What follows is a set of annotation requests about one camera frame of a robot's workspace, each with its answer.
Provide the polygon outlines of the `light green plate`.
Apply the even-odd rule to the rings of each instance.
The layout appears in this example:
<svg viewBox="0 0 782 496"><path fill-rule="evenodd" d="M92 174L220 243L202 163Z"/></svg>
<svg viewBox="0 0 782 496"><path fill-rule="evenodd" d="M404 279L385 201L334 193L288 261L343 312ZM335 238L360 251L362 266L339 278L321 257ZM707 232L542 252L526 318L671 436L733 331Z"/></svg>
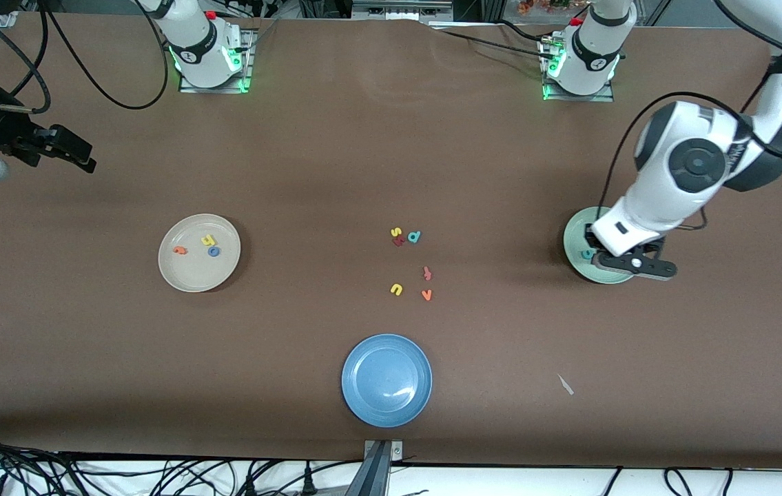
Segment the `light green plate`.
<svg viewBox="0 0 782 496"><path fill-rule="evenodd" d="M565 225L563 249L570 266L589 282L599 285L620 285L633 279L634 276L601 270L593 266L591 260L584 260L580 255L580 251L589 249L585 240L586 224L594 222L597 214L604 214L607 210L607 207L587 207L573 214Z"/></svg>

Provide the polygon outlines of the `beige brown plate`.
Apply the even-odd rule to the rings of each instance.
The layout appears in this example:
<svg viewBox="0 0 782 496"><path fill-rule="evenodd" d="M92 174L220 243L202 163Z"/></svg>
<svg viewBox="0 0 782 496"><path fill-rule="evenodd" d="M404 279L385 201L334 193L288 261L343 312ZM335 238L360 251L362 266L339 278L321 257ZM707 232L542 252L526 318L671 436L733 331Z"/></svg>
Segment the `beige brown plate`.
<svg viewBox="0 0 782 496"><path fill-rule="evenodd" d="M211 234L221 250L219 257L207 254L201 238ZM172 247L182 245L188 254L173 254ZM240 236L229 220L216 214L195 214L167 230L158 246L158 272L171 287L187 292L206 292L218 288L236 270L242 254Z"/></svg>

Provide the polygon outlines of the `orange artificial flowers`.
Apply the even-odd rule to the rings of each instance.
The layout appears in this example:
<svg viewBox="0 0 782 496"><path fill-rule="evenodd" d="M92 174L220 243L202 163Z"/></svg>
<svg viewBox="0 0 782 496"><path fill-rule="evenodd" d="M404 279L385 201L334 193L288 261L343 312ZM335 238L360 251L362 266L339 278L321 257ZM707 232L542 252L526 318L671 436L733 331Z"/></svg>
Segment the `orange artificial flowers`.
<svg viewBox="0 0 782 496"><path fill-rule="evenodd" d="M557 15L570 9L571 0L517 0L520 16Z"/></svg>

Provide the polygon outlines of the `blue plate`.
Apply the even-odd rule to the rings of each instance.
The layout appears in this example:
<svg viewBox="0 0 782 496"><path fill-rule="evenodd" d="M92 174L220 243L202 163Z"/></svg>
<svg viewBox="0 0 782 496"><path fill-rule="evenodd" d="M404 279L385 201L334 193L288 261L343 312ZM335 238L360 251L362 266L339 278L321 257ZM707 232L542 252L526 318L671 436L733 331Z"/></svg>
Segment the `blue plate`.
<svg viewBox="0 0 782 496"><path fill-rule="evenodd" d="M431 399L426 353L403 335L373 335L350 351L340 376L347 408L369 426L394 429L412 422Z"/></svg>

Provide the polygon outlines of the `grey metal device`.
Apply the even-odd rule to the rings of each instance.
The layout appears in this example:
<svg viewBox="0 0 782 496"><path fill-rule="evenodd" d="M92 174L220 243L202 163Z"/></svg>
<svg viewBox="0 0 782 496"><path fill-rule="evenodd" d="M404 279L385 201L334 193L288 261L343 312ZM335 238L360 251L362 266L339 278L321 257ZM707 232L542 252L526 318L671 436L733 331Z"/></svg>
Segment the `grey metal device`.
<svg viewBox="0 0 782 496"><path fill-rule="evenodd" d="M453 22L453 0L352 0L351 19Z"/></svg>

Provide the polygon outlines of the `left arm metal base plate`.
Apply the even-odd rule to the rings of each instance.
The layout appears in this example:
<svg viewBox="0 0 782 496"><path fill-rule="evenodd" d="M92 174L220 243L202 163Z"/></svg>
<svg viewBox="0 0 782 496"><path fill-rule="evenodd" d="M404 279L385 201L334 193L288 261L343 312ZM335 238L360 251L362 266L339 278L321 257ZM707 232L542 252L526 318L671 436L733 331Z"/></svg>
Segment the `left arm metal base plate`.
<svg viewBox="0 0 782 496"><path fill-rule="evenodd" d="M541 62L542 96L543 100L581 101L583 103L613 103L614 92L610 79L595 94L579 95L565 90L554 78L561 66L567 60L564 40L559 37L542 37L536 42L540 54L548 54L548 59Z"/></svg>

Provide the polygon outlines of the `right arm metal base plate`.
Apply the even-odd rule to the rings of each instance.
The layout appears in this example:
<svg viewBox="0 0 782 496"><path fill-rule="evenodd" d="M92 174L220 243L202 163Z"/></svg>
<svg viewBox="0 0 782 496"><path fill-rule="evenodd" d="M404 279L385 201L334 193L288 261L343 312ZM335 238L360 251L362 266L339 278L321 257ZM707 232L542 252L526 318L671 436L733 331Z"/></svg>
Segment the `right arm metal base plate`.
<svg viewBox="0 0 782 496"><path fill-rule="evenodd" d="M214 19L210 48L171 48L181 75L179 91L204 94L246 94L256 58L258 31Z"/></svg>

